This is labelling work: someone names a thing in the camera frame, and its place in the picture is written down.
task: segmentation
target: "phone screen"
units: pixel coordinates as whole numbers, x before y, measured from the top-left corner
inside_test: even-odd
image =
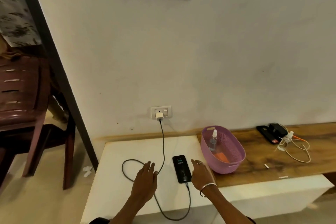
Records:
[[[191,182],[191,173],[184,155],[174,156],[173,163],[179,183]]]

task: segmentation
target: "black phone case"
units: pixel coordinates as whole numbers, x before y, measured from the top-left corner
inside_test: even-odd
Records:
[[[186,157],[184,155],[174,156],[173,163],[178,183],[191,182],[191,173]]]
[[[275,138],[269,131],[267,126],[257,126],[256,129],[269,141],[271,144],[279,144],[281,139]]]

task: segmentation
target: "plastic basket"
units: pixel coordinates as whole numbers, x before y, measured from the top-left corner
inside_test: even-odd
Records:
[[[212,138],[213,130],[217,129],[217,143],[220,151],[224,153],[228,162],[216,158],[209,150],[208,142]],[[219,174],[229,174],[238,168],[245,159],[246,153],[237,138],[226,128],[221,126],[209,126],[202,130],[201,150],[209,167]]]

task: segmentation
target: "wooden countertop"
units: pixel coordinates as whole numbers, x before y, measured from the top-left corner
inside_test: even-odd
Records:
[[[288,131],[310,143],[310,163],[292,159],[286,152],[276,150],[255,128],[234,130],[232,133],[246,151],[246,158],[232,174],[214,172],[218,187],[336,172],[336,122],[287,126]],[[295,158],[307,161],[305,151],[290,144],[287,151]]]

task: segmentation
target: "white countertop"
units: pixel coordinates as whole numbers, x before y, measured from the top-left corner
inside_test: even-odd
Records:
[[[179,184],[177,181],[172,157],[185,155],[191,172],[193,170],[191,159],[205,162],[197,137],[166,138],[165,155],[165,165],[157,177],[157,199],[163,211],[187,209],[189,206],[188,190],[184,184]],[[89,223],[97,217],[109,219],[120,211],[131,193],[133,184],[122,174],[121,165],[125,160],[132,158],[142,162],[149,160],[155,162],[155,170],[159,170],[163,161],[162,138],[106,143],[81,223]],[[127,162],[124,171],[131,179],[134,179],[140,168],[140,163]],[[192,207],[211,204],[207,198],[200,196],[199,191],[191,182],[189,188]],[[137,215],[159,211],[153,197]]]

